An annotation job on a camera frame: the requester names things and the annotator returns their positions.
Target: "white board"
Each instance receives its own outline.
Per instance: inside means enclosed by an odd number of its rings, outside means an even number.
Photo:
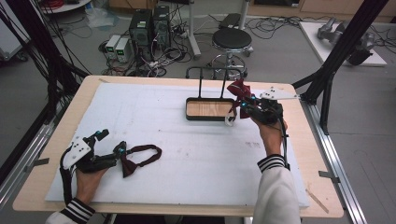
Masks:
[[[95,145],[96,155],[109,154],[120,141],[126,141],[127,148],[154,144],[163,154],[126,178],[122,178],[119,161],[104,175],[94,202],[255,204],[262,176],[256,163],[265,157],[257,126],[250,119],[237,119],[233,127],[222,121],[186,120],[186,99],[196,97],[197,89],[112,83],[99,86],[75,136],[108,129],[110,134]],[[219,89],[203,89],[203,96],[219,97]],[[228,92],[225,97],[233,98]],[[142,161],[153,153],[134,153],[132,160]],[[291,142],[288,158],[300,206],[308,206]],[[59,172],[46,200],[63,200]]]
[[[324,63],[327,57],[329,57],[330,52],[332,51],[333,45],[327,39],[318,39],[318,28],[322,27],[326,22],[305,22],[300,21],[300,26],[308,38],[309,43],[314,49],[315,53],[320,58],[320,61]],[[338,26],[339,23],[335,23],[332,26],[332,30]],[[379,56],[375,50],[371,49],[372,56],[366,59],[361,66],[385,66],[387,63]],[[343,65],[350,65],[348,62],[344,62]]]

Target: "striped sleeve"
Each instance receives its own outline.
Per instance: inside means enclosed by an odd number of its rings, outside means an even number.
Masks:
[[[273,154],[257,162],[257,165],[259,165],[260,170],[264,172],[264,170],[269,170],[274,167],[285,167],[285,159],[281,155]]]
[[[61,213],[78,224],[84,224],[90,220],[95,210],[82,203],[79,199],[74,198]]]

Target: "person's left hand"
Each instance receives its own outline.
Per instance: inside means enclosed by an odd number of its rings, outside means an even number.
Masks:
[[[107,170],[108,169],[104,169],[95,173],[84,174],[77,169],[76,198],[88,205],[92,201],[93,196],[95,196],[100,180]]]

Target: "round stool seat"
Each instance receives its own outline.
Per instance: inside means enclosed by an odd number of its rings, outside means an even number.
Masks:
[[[212,41],[223,49],[244,49],[251,44],[251,36],[243,30],[223,28],[213,34]]]

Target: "hand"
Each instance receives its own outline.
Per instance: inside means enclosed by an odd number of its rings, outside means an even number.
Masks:
[[[257,121],[256,119],[252,119],[260,130],[260,136],[262,137],[262,141],[264,142],[265,151],[267,156],[271,156],[273,154],[281,155],[280,153],[280,145],[282,143],[282,132],[279,121],[273,125],[264,125]],[[285,120],[283,120],[285,124],[285,129],[288,129],[288,124]]]
[[[77,169],[76,198],[88,205],[92,201],[93,196],[95,196],[96,189],[106,171],[107,169],[104,169],[95,173],[84,174]]]

